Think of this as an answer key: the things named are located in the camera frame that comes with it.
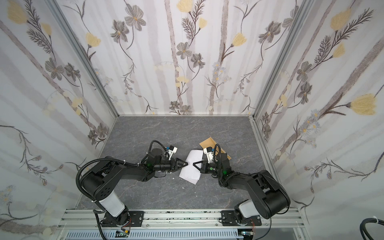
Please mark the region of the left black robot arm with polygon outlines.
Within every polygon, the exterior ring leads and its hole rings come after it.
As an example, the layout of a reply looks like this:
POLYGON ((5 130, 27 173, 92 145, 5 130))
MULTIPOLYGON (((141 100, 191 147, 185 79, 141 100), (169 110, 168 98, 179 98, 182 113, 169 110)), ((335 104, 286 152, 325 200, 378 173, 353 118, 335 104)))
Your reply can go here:
POLYGON ((79 191, 105 212, 107 224, 123 227, 132 221, 128 207, 115 193, 120 180, 147 182, 156 172, 173 173, 188 166, 186 161, 173 158, 175 148, 153 149, 137 164, 105 157, 92 160, 78 170, 79 191))

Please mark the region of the white floral letter paper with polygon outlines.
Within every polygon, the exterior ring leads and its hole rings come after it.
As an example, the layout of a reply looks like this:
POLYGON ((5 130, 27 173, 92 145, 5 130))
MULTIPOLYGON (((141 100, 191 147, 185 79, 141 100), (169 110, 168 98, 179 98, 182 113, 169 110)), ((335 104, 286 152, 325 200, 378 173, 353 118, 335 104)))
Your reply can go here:
POLYGON ((188 165, 181 169, 179 177, 187 182, 196 185, 201 177, 201 172, 194 167, 193 163, 203 160, 203 150, 191 150, 187 156, 188 165))

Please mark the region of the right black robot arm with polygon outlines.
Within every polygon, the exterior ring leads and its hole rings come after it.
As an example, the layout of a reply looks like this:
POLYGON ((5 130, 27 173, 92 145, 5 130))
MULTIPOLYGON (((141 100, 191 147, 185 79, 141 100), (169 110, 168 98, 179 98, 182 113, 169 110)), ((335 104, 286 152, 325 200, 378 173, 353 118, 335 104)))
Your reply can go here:
POLYGON ((265 219, 291 205, 285 189, 268 171, 253 174, 233 171, 227 154, 216 155, 211 163, 200 161, 193 163, 193 166, 202 174, 211 174, 222 188, 247 191, 257 214, 265 219))

